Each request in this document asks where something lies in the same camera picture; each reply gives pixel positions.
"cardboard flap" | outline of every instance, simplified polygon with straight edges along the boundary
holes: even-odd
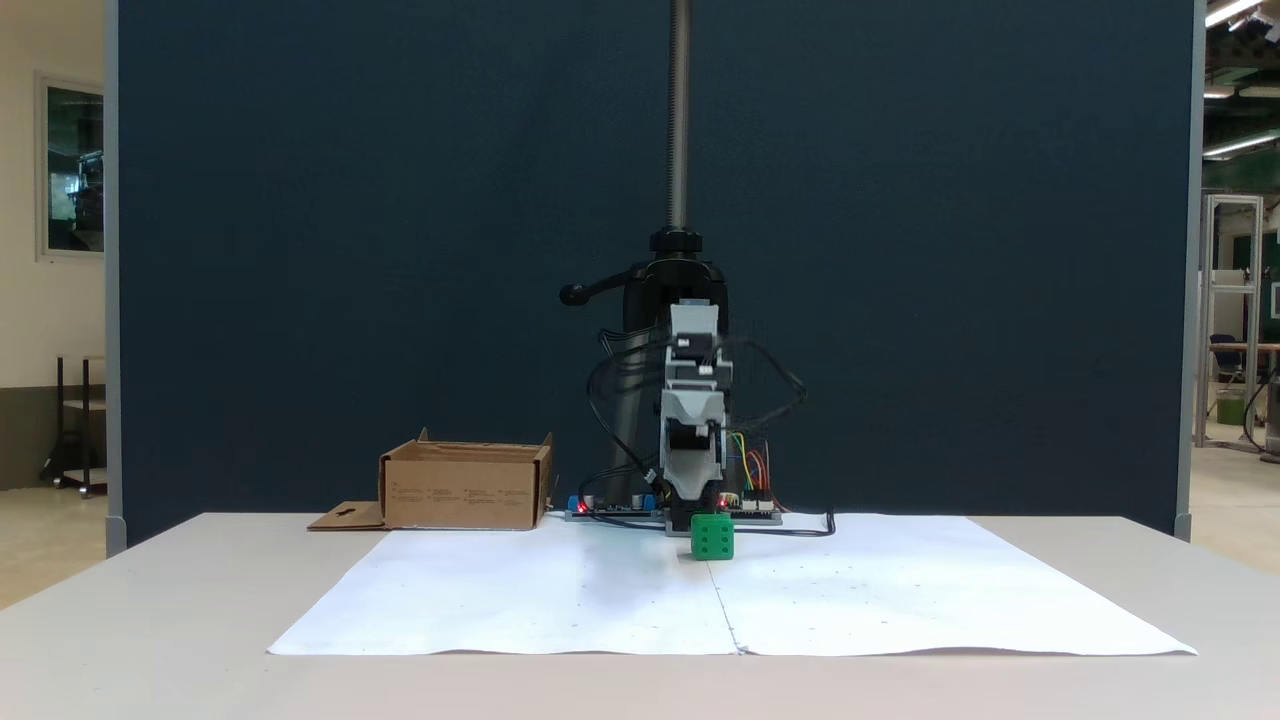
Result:
[[[315,523],[308,530],[374,530],[383,527],[383,509],[379,502],[347,501],[334,507]]]

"green die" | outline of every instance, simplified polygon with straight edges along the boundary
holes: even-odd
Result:
[[[694,515],[689,530],[694,560],[733,559],[733,519],[727,512]]]

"yellow wire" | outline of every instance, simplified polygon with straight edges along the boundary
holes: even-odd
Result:
[[[751,484],[751,466],[746,464],[746,438],[742,433],[732,433],[733,439],[737,441],[739,455],[742,456],[742,471],[746,473],[746,489],[755,489]]]

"black mount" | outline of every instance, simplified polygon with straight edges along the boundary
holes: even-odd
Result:
[[[699,260],[703,236],[684,228],[663,228],[649,237],[654,259],[589,286],[561,288],[564,305],[586,305],[596,295],[625,288],[622,332],[664,324],[668,307],[681,300],[708,300],[719,306],[719,329],[728,329],[728,286],[724,273],[709,260]]]

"green bin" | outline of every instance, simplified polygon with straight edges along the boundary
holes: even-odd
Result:
[[[1224,425],[1244,424],[1243,389],[1224,389],[1217,393],[1217,421]]]

